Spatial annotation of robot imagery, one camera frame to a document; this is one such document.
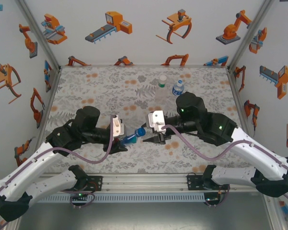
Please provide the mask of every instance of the clear plastic bottle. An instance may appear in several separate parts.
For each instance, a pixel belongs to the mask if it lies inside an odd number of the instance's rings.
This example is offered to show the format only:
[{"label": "clear plastic bottle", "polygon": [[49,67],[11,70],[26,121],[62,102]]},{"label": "clear plastic bottle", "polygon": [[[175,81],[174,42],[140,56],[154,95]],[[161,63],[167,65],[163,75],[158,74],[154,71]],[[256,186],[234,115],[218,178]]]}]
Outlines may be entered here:
[{"label": "clear plastic bottle", "polygon": [[168,91],[165,87],[165,83],[167,81],[167,77],[165,75],[161,75],[159,77],[158,85],[156,86],[156,93],[155,93],[155,103],[158,106],[165,104]]},{"label": "clear plastic bottle", "polygon": [[135,144],[137,139],[139,137],[143,137],[146,134],[146,131],[144,128],[138,128],[134,131],[134,134],[131,134],[129,136],[124,137],[121,141],[120,144],[124,146],[132,145]]},{"label": "clear plastic bottle", "polygon": [[179,81],[173,86],[172,93],[173,93],[175,96],[179,96],[179,95],[182,94],[183,90],[184,90],[183,82],[182,82],[182,80],[179,80]]}]

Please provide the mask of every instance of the floral tablecloth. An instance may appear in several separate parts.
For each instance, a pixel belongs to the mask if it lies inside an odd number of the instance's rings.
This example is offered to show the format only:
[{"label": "floral tablecloth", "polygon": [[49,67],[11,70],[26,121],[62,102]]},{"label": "floral tablecloth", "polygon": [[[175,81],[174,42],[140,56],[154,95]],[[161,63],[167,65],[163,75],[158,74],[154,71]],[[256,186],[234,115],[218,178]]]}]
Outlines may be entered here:
[{"label": "floral tablecloth", "polygon": [[[167,76],[168,97],[163,104],[155,102],[155,91],[160,75]],[[164,110],[168,116],[176,114],[175,97],[171,88],[183,80],[185,91],[203,98],[208,111],[223,113],[240,125],[225,69],[172,67],[79,67],[63,68],[56,95],[48,117],[44,137],[53,129],[75,117],[79,108],[91,105],[101,112],[98,127],[107,127],[111,114],[118,114],[129,129],[139,128],[145,116],[154,110]],[[152,136],[147,130],[146,136]],[[184,135],[200,152],[209,157],[223,149],[204,143],[196,137]],[[246,167],[247,162],[233,153],[216,162],[199,158],[176,136],[166,145],[143,143],[142,138],[127,152],[110,155],[100,164],[89,164],[72,155],[49,168],[60,173],[79,164],[87,173],[188,173],[203,172],[208,164],[225,167]],[[102,145],[86,144],[76,150],[82,156],[98,160],[105,153]]]}]

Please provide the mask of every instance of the bottle label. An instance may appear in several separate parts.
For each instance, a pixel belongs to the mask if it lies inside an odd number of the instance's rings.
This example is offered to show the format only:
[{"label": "bottle label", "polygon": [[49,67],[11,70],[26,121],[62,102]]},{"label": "bottle label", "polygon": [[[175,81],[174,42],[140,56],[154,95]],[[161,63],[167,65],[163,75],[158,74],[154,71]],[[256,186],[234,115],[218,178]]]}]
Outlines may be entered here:
[{"label": "bottle label", "polygon": [[173,88],[172,93],[173,93],[174,95],[178,96],[178,95],[181,95],[182,92],[181,92],[181,91],[177,91],[177,90],[175,90],[175,89]]}]

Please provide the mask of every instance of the blue bottle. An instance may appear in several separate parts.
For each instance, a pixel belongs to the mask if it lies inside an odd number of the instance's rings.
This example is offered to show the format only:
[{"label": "blue bottle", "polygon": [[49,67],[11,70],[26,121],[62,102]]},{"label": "blue bottle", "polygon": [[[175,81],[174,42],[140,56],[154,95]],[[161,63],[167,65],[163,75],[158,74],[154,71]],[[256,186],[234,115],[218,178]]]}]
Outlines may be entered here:
[{"label": "blue bottle", "polygon": [[182,82],[182,80],[179,80],[179,81],[173,86],[172,93],[173,93],[175,96],[179,96],[179,95],[182,94],[183,90],[184,90],[183,82]]},{"label": "blue bottle", "polygon": [[135,130],[134,134],[131,134],[129,136],[124,137],[121,141],[120,144],[124,146],[132,145],[136,143],[137,139],[139,137],[143,137],[146,134],[146,131],[144,128],[138,128]]}]

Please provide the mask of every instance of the white wall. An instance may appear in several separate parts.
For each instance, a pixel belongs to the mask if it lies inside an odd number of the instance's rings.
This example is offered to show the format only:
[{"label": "white wall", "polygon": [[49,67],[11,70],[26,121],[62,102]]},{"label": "white wall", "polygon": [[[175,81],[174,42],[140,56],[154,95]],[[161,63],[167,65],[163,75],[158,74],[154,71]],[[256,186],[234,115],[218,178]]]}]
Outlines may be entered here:
[{"label": "white wall", "polygon": [[[246,50],[238,64],[238,67],[246,66],[245,87],[240,96],[243,102],[250,100],[260,107],[255,139],[287,157],[288,89],[287,95],[279,100],[274,84],[259,76],[259,67],[262,65],[277,73],[284,65],[288,66],[288,2],[275,1],[259,29],[264,27],[267,27],[267,37],[263,47],[257,54]],[[240,85],[241,78],[237,80],[238,88]]]},{"label": "white wall", "polygon": [[[68,63],[69,56],[90,64],[113,65],[118,58],[127,56],[134,64],[157,64],[165,62],[174,54],[189,53],[187,64],[202,65],[213,58],[235,54],[241,40],[223,45],[216,37],[224,28],[234,23],[236,13],[246,11],[253,20],[263,0],[27,0],[27,4],[38,23],[44,14],[55,16],[65,27],[67,40],[61,44],[49,44],[61,65]],[[182,39],[172,35],[169,44],[156,35],[166,37],[168,25],[161,22],[168,16],[184,9],[192,18],[192,29]],[[117,11],[124,20],[132,23],[132,34],[122,31],[107,35],[101,41],[90,43],[85,37],[106,24],[105,13]],[[245,24],[238,31],[240,37],[247,32]]]},{"label": "white wall", "polygon": [[[14,98],[7,87],[0,89],[0,178],[8,175],[17,168],[14,158],[14,148],[21,146],[32,136],[36,138],[31,142],[30,150],[23,156],[30,156],[35,149],[39,129],[33,118],[30,108],[30,98],[35,87],[40,93],[47,106],[50,92],[45,91],[44,82],[44,61],[47,59],[43,50],[38,46],[38,55],[29,58],[29,50],[24,44],[24,35],[19,31],[19,24],[28,25],[21,15],[15,1],[0,0],[3,4],[3,11],[0,11],[0,63],[13,66],[21,78],[21,83],[14,87],[17,93],[22,96],[11,104],[8,102]],[[32,41],[36,41],[35,36],[28,32]],[[12,81],[17,79],[12,74]],[[37,100],[36,108],[42,107]]]}]

